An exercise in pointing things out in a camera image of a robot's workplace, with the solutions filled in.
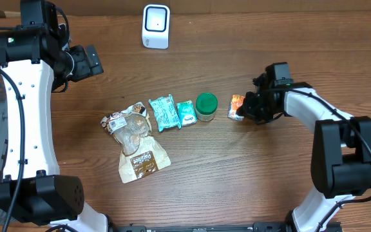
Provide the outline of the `orange snack packet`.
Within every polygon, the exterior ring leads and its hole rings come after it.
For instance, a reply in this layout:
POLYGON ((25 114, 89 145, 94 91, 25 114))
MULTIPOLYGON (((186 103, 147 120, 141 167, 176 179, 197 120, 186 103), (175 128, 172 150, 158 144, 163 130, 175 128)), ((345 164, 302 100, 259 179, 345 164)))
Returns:
POLYGON ((237 114, 237 109, 243 104, 244 100, 243 95, 234 94, 231 98, 229 111, 228 111, 228 118, 235 120, 235 121, 242 121, 244 116, 239 116, 237 114))

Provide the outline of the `green lid jar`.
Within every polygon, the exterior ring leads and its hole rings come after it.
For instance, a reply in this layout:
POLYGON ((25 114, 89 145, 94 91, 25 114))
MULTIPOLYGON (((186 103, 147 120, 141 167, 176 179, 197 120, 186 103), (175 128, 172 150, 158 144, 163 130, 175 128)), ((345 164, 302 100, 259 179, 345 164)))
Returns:
POLYGON ((214 119, 217 107, 218 99, 213 93, 201 93, 196 99, 196 116, 200 121, 211 121, 214 119))

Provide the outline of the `teal tissue pack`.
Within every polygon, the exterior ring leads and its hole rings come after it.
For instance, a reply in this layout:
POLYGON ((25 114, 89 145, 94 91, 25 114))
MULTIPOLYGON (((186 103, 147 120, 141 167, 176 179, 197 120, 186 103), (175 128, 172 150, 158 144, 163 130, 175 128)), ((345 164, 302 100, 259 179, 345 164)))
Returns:
POLYGON ((189 126, 197 123, 195 108, 191 100, 176 104, 181 126, 189 126))

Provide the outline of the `light green snack bag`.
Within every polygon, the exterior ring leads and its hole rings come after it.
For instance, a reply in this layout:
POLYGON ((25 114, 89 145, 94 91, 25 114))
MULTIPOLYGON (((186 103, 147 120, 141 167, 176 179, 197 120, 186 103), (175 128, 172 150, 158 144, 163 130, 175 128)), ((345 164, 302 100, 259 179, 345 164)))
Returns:
POLYGON ((182 127, 171 94, 155 100, 150 99, 149 104, 153 109, 159 132, 163 132, 164 129, 168 128, 177 127, 180 129, 182 127))

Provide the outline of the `brown pancake snack bag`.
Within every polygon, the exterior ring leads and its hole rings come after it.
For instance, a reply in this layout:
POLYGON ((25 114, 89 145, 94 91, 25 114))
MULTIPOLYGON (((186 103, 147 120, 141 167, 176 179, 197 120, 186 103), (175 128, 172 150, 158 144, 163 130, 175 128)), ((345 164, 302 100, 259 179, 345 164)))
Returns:
POLYGON ((119 174, 123 183, 171 165, 166 150, 152 136, 149 114, 142 102, 103 117, 100 123, 121 145, 119 174))

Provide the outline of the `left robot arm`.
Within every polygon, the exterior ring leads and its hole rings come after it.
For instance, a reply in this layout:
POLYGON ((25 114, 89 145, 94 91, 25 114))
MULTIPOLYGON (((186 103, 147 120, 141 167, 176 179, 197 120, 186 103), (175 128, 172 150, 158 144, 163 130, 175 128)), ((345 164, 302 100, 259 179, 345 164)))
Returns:
POLYGON ((111 231, 84 199, 80 178, 61 175, 52 138, 51 95, 103 72, 93 46, 70 46, 62 10, 22 1, 21 24, 0 32, 0 74, 8 106, 8 146, 0 209, 8 219, 49 231, 111 231))

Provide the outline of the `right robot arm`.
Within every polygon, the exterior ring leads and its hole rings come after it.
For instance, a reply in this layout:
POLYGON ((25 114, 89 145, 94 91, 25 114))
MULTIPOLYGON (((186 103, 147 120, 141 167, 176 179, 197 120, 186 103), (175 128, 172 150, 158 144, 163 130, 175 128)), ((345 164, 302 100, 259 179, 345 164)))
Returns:
POLYGON ((273 63, 253 79, 239 116, 257 125, 294 117, 314 134, 313 187, 284 222, 255 222, 253 231, 342 231, 331 221, 346 204, 371 201, 371 118, 355 117, 321 98, 306 82, 295 82, 287 63, 273 63))

